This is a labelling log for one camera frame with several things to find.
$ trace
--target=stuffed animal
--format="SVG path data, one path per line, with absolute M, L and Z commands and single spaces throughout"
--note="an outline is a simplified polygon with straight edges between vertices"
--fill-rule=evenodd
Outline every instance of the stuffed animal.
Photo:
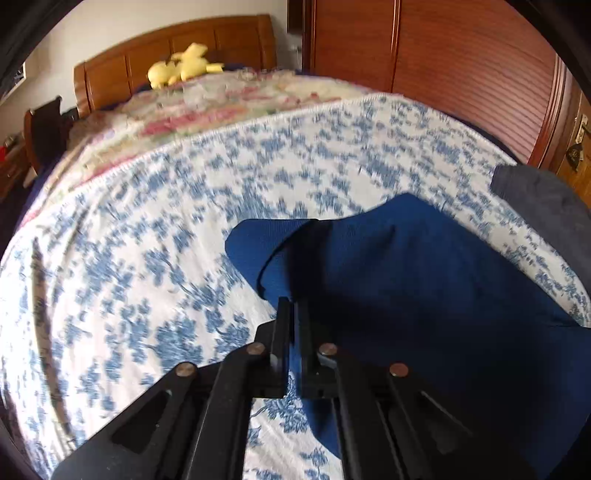
M 221 72 L 223 63 L 209 63 L 203 58 L 206 52 L 205 45 L 191 43 L 185 51 L 173 53 L 170 61 L 157 61 L 148 70 L 150 85 L 153 89 L 159 89 L 204 73 Z

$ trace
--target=blue floral bed sheet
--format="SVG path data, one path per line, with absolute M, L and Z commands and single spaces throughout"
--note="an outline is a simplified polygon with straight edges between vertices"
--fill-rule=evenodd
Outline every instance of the blue floral bed sheet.
M 224 254 L 246 218 L 337 218 L 411 192 L 590 326 L 574 272 L 489 191 L 512 163 L 440 112 L 372 94 L 174 141 L 96 178 L 19 230 L 0 264 L 0 388 L 19 446 L 47 478 L 176 363 L 252 341 L 275 312 Z M 244 478 L 342 478 L 291 379 L 286 398 L 253 404 Z

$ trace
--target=bed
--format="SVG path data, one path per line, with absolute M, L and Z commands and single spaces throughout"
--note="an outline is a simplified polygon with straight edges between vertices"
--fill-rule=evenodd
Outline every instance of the bed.
M 231 29 L 252 42 L 228 46 Z M 175 364 L 218 361 L 274 318 L 223 249 L 243 219 L 340 218 L 411 192 L 591 326 L 573 270 L 489 191 L 495 166 L 515 163 L 494 143 L 400 95 L 289 71 L 132 95 L 137 65 L 194 40 L 212 60 L 275 66 L 266 15 L 168 27 L 77 66 L 83 119 L 0 264 L 0 390 L 42 477 Z M 244 478 L 341 477 L 293 381 L 254 402 Z

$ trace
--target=metal screw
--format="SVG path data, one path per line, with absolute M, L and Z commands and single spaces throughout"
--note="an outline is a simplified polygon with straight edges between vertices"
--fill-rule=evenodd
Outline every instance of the metal screw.
M 195 365 L 190 362 L 183 362 L 177 365 L 175 372 L 179 377 L 190 377 L 195 373 L 195 370 Z
M 253 342 L 246 347 L 246 352 L 248 355 L 262 355 L 264 351 L 265 345 L 263 345 L 261 342 Z
M 334 343 L 323 343 L 322 345 L 320 345 L 320 348 L 318 349 L 320 354 L 324 356 L 335 355 L 337 350 L 338 348 Z
M 390 375 L 393 377 L 406 377 L 408 375 L 408 367 L 406 364 L 392 364 L 390 365 Z

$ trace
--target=wooden furniture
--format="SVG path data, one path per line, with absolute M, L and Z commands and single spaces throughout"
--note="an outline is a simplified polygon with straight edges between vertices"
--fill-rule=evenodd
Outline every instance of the wooden furniture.
M 171 25 L 124 41 L 74 68 L 80 117 L 128 100 L 148 82 L 148 69 L 192 42 L 207 45 L 209 61 L 240 63 L 255 69 L 277 66 L 269 15 L 215 17 Z
M 20 141 L 0 162 L 0 202 L 3 202 L 13 188 L 22 183 L 31 168 L 24 141 Z
M 539 167 L 571 77 L 505 0 L 307 0 L 304 68 L 463 118 Z
M 571 102 L 565 109 L 566 127 L 549 169 L 568 183 L 591 207 L 591 104 L 576 82 L 573 82 L 571 90 Z M 569 149 L 575 146 L 580 147 L 572 150 L 573 153 L 580 153 L 578 163 L 567 158 Z
M 22 135 L 27 157 L 39 173 L 66 151 L 67 128 L 60 115 L 61 97 L 25 113 Z

